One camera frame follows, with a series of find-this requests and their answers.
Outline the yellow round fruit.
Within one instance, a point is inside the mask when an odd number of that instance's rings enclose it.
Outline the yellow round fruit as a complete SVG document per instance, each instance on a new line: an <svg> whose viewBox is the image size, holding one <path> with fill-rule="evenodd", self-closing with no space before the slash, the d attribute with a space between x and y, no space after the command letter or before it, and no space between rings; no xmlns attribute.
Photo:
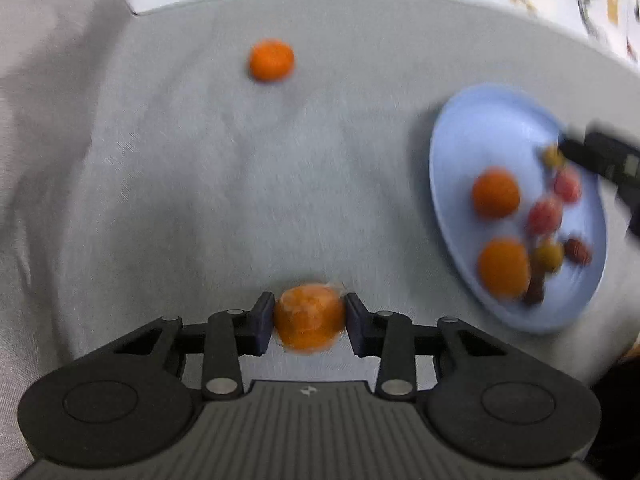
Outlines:
<svg viewBox="0 0 640 480"><path fill-rule="evenodd" d="M546 146L540 152L540 160L548 170L558 170L565 165L564 155L556 144Z"/></svg>
<svg viewBox="0 0 640 480"><path fill-rule="evenodd" d="M537 274L555 274L564 261L564 246L557 240L546 238L530 253L530 265Z"/></svg>

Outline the dark red jujube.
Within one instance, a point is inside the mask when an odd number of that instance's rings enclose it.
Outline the dark red jujube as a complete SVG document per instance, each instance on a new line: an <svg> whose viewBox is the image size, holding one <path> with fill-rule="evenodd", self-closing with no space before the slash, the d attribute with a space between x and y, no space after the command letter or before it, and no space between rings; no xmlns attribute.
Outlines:
<svg viewBox="0 0 640 480"><path fill-rule="evenodd" d="M528 289L522 298L522 303L526 306L536 306L544 301L544 277L534 275L529 282Z"/></svg>
<svg viewBox="0 0 640 480"><path fill-rule="evenodd" d="M564 255L568 261L578 266L589 266L592 261L592 249L578 237L568 238L564 244Z"/></svg>

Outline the orange tangerine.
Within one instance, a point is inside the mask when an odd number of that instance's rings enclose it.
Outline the orange tangerine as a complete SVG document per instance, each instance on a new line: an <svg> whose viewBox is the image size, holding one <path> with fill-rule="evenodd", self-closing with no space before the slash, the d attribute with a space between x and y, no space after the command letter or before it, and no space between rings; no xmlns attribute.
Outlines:
<svg viewBox="0 0 640 480"><path fill-rule="evenodd" d="M255 80L278 81L286 78L294 68L294 51L283 41L268 39L250 49L248 72Z"/></svg>
<svg viewBox="0 0 640 480"><path fill-rule="evenodd" d="M472 203L475 212L484 219L510 217L520 208L518 180L504 168L489 167L473 183Z"/></svg>
<svg viewBox="0 0 640 480"><path fill-rule="evenodd" d="M532 279L526 247L513 237L490 240L477 257L476 268L482 285L499 300L521 298Z"/></svg>
<svg viewBox="0 0 640 480"><path fill-rule="evenodd" d="M346 325L344 290L309 283L282 292L273 310L273 326L285 350L316 353L329 349Z"/></svg>

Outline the red candy fruit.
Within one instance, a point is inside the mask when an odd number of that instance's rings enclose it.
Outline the red candy fruit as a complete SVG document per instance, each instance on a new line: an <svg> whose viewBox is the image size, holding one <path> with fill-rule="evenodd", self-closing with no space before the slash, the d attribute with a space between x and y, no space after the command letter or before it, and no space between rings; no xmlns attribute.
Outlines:
<svg viewBox="0 0 640 480"><path fill-rule="evenodd" d="M554 195L542 196L529 209L527 232L531 236L547 236L555 233L563 219L563 203Z"/></svg>

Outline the grey printed sofa cover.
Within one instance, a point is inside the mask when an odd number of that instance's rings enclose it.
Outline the grey printed sofa cover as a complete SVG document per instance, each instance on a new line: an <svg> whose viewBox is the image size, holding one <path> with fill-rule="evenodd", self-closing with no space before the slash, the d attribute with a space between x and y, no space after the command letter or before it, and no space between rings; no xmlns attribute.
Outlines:
<svg viewBox="0 0 640 480"><path fill-rule="evenodd" d="M248 72L275 39L286 78ZM608 261L579 320L509 330L439 236L427 151L472 84L575 127L639 134L639 78L554 28L458 0L1 0L1 474L32 461L16 410L39 377L162 315L341 284L421 324L462 318L584 382L639 331L639 252L610 188Z"/></svg>

